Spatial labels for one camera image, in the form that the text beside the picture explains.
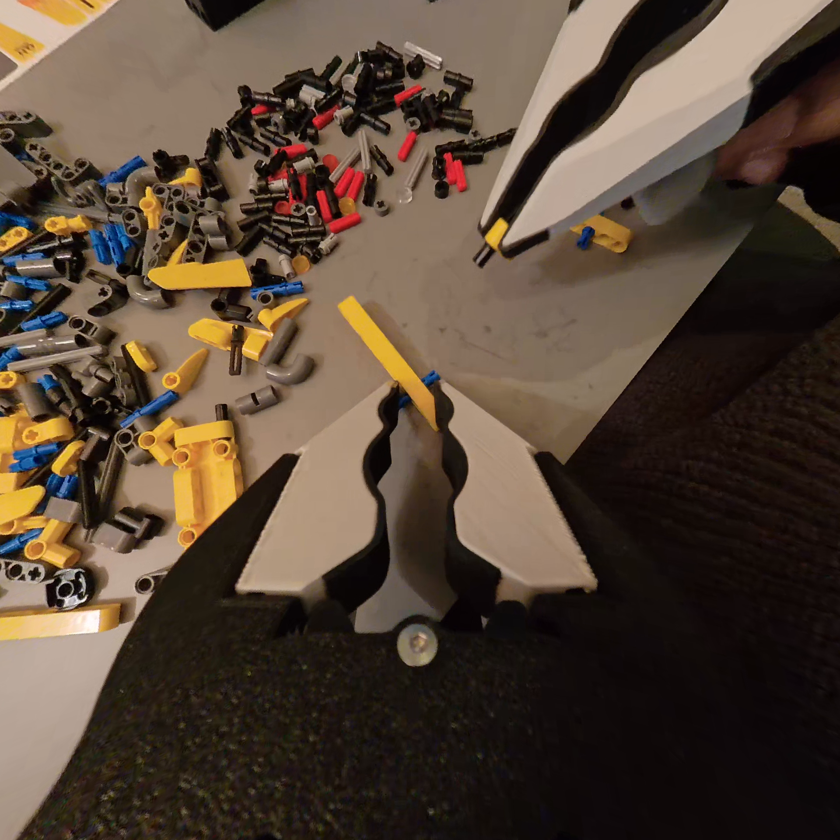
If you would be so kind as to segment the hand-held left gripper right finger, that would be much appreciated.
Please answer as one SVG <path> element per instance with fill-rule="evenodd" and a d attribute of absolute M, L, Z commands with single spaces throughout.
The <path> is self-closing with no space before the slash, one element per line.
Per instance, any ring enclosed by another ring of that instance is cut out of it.
<path fill-rule="evenodd" d="M 438 428 L 452 590 L 477 610 L 595 592 L 595 573 L 543 469 L 557 460 L 446 382 L 438 384 Z"/>

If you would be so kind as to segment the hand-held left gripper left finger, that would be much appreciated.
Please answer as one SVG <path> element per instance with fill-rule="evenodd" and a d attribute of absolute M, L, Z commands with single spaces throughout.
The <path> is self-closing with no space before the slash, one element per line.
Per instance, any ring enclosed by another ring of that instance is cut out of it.
<path fill-rule="evenodd" d="M 390 549 L 378 484 L 399 401 L 388 381 L 299 448 L 237 594 L 287 596 L 307 612 L 333 600 L 351 613 L 380 589 Z"/>

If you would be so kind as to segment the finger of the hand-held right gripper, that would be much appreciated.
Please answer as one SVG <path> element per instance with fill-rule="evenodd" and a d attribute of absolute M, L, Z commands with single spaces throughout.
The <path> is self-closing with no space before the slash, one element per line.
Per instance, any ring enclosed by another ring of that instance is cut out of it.
<path fill-rule="evenodd" d="M 717 150 L 742 126 L 760 65 L 838 2 L 659 2 L 654 62 L 593 131 L 560 154 L 506 258 L 582 224 Z"/>
<path fill-rule="evenodd" d="M 560 154 L 602 123 L 659 47 L 659 2 L 579 2 L 570 12 L 479 222 L 507 235 Z"/>

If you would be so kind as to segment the long yellow toy beam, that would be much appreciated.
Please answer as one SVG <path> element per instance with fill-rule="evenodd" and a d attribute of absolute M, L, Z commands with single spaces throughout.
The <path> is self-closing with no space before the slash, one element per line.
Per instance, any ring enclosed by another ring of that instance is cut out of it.
<path fill-rule="evenodd" d="M 405 388 L 418 412 L 434 431 L 438 431 L 436 404 L 432 386 L 427 389 L 411 365 L 401 356 L 395 345 L 385 336 L 368 312 L 353 297 L 342 300 L 338 309 L 345 321 L 358 334 L 368 350 L 399 386 Z"/>
<path fill-rule="evenodd" d="M 597 246 L 614 254 L 622 254 L 627 251 L 633 239 L 633 232 L 629 228 L 599 214 L 570 228 L 570 231 L 576 236 L 575 244 L 580 236 L 581 228 L 585 225 L 593 226 L 595 229 L 595 237 L 590 248 Z"/>

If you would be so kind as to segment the grey elbow pipe piece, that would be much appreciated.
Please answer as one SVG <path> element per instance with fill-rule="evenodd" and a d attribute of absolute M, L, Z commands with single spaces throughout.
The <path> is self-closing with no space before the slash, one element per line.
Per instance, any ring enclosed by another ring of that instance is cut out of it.
<path fill-rule="evenodd" d="M 280 385 L 298 385 L 310 377 L 315 366 L 316 362 L 311 356 L 299 353 L 289 364 L 269 364 L 266 367 L 266 378 Z"/>

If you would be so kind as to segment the person's right hand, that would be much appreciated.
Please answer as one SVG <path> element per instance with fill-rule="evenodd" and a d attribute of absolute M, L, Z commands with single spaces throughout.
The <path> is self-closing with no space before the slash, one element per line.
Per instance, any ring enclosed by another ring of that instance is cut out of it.
<path fill-rule="evenodd" d="M 715 176 L 751 186 L 769 184 L 782 174 L 792 151 L 836 140 L 838 70 L 838 64 L 827 66 L 720 147 Z"/>

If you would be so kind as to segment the person's dark knit sweater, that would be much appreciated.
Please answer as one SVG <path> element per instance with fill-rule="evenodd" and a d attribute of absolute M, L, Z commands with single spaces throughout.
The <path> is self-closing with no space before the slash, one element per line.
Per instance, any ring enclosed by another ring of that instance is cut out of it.
<path fill-rule="evenodd" d="M 570 459 L 838 838 L 838 234 L 777 201 Z"/>

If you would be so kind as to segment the pile of yellow grey bricks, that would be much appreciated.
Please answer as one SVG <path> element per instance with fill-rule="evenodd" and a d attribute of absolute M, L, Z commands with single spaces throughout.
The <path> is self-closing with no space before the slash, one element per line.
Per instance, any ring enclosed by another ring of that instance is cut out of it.
<path fill-rule="evenodd" d="M 203 156 L 157 150 L 100 175 L 52 154 L 51 133 L 2 112 L 2 581 L 44 603 L 2 610 L 3 642 L 121 623 L 119 603 L 96 603 L 80 544 L 129 554 L 163 528 L 114 506 L 126 465 L 160 465 L 140 434 L 168 417 L 199 425 L 173 409 L 209 348 L 232 377 L 279 363 L 307 304 L 274 250 L 237 252 L 226 186 L 222 202 L 203 192 Z"/>

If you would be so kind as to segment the pile of black red pins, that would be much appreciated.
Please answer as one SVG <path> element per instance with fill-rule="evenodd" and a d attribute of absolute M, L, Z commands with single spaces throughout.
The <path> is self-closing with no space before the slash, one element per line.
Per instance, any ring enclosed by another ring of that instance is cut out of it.
<path fill-rule="evenodd" d="M 473 77 L 411 43 L 377 40 L 348 60 L 303 67 L 273 87 L 237 89 L 238 107 L 211 130 L 198 162 L 203 192 L 228 199 L 213 166 L 226 148 L 256 159 L 236 223 L 236 247 L 265 245 L 294 279 L 330 255 L 364 213 L 411 203 L 422 180 L 440 201 L 469 189 L 468 168 L 512 144 L 516 129 L 483 133 L 466 100 Z"/>

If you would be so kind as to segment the black cardboard box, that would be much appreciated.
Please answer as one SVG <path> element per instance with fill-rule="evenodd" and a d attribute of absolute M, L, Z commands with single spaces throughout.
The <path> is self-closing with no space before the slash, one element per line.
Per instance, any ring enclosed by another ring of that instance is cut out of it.
<path fill-rule="evenodd" d="M 213 32 L 231 25 L 240 18 L 268 8 L 282 6 L 285 1 L 184 1 L 186 8 Z"/>

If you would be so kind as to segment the instruction sheet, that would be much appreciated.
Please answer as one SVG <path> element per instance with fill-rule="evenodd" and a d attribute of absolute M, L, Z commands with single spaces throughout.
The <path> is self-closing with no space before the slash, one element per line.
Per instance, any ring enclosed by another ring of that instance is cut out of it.
<path fill-rule="evenodd" d="M 1 89 L 105 14 L 116 1 L 1 1 Z"/>

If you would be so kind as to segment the yellow frame block with holes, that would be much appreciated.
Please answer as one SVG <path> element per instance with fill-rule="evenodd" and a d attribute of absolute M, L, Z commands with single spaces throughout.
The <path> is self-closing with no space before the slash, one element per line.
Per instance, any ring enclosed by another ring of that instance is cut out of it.
<path fill-rule="evenodd" d="M 172 466 L 177 542 L 191 548 L 244 491 L 235 425 L 229 419 L 185 426 L 168 417 L 138 438 L 161 466 Z"/>

